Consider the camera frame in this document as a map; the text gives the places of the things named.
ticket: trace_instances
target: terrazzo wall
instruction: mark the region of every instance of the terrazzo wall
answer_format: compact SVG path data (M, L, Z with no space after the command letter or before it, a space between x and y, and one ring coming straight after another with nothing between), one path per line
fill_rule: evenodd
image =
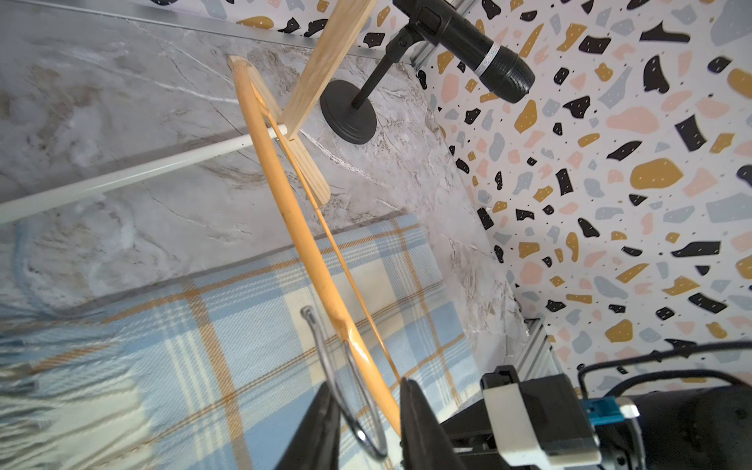
M180 13L232 21L294 35L318 37L336 0L131 0ZM408 18L389 0L378 0L355 44L383 49Z
M444 49L418 78L501 269L572 379L752 336L752 2L482 0L468 19L526 58L531 93L502 102ZM752 382L746 353L681 361L636 370Z

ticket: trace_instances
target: black cable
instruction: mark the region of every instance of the black cable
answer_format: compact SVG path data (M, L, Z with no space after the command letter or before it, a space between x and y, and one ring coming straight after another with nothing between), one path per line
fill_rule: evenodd
M609 390L605 396L621 396L630 388L638 384L644 384L645 382L664 381L671 378L718 378L722 381L726 381L732 385L747 385L744 381L740 381L733 375L726 374L720 371L706 371L704 369L687 369L680 371L659 371L650 372L647 374L638 375L636 377L628 378L621 384L618 384L611 390Z
M695 353L710 353L713 351L725 351L734 349L752 349L752 341L726 341L723 343L698 344L695 346L685 346L678 349L653 352L645 356L630 357L629 359L619 359L616 361L601 362L599 364L586 365L577 373L577 381L580 383L582 398L587 398L587 387L585 386L585 374L597 371L602 368L612 368L624 365L642 364L644 362L653 362L657 360L670 359L676 356L689 356Z

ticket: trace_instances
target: microphone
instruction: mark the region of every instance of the microphone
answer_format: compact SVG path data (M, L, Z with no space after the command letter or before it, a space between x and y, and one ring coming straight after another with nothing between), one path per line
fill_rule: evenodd
M445 0L393 3L426 41L446 47L499 98L516 103L530 91L535 75L520 56L494 43Z

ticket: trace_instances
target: metal hook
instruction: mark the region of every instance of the metal hook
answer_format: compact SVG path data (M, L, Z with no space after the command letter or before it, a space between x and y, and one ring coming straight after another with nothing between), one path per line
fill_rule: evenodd
M365 385L363 376L360 374L360 370L355 364L355 358L353 357L352 351L350 351L350 344L347 341L344 341L345 356L347 357L347 363L350 365L350 369L355 376L355 381L360 388L360 392L365 397L368 412L371 415L371 420L373 420L374 428L376 428L376 444L374 444L374 442L371 440L371 437L363 431L363 427L360 425L360 422L357 419L357 415L353 413L352 410L350 410L350 407L344 400L342 390L340 389L339 383L337 382L337 379L335 377L335 368L332 363L332 359L329 357L329 353L326 351L326 342L324 341L323 334L321 333L321 327L316 319L316 316L314 315L313 308L311 308L310 306L305 306L300 310L300 314L303 316L303 318L305 318L305 321L308 322L308 326L311 327L311 332L314 334L314 343L316 343L316 349L319 353L319 359L321 360L321 365L324 369L326 382L329 384L329 388L332 391L332 396L337 402L337 405L339 405L342 416L347 422L347 426L350 428L350 431L355 436L355 439L358 441L358 444L360 444L360 447L362 447L369 456L376 460L383 460L387 458L387 438L384 435L384 428L381 425L381 418L379 417L374 398L368 391L368 387L366 387Z

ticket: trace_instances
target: white rod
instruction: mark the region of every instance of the white rod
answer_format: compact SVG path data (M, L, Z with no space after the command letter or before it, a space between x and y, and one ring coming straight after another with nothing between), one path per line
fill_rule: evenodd
M280 130L287 133L287 127L280 124ZM276 138L274 130L268 128L269 136ZM187 152L177 153L152 162L135 165L124 170L102 174L88 180L67 184L54 190L43 191L31 196L15 199L0 204L0 223L13 222L39 212L58 208L83 198L120 188L131 183L146 180L160 174L168 173L194 163L213 159L215 156L235 152L245 147L252 147L253 142L249 135L231 138L223 142L207 145Z

